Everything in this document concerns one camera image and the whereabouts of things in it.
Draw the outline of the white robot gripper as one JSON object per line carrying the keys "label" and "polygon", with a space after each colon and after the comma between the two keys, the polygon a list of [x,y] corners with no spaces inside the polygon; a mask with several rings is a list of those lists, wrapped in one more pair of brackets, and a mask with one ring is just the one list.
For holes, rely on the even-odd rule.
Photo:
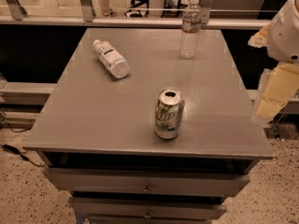
{"label": "white robot gripper", "polygon": [[279,61],[273,70],[264,69],[254,102],[254,118],[271,121],[299,90],[298,0],[288,0],[270,25],[253,35],[248,45],[267,46],[268,55]]}

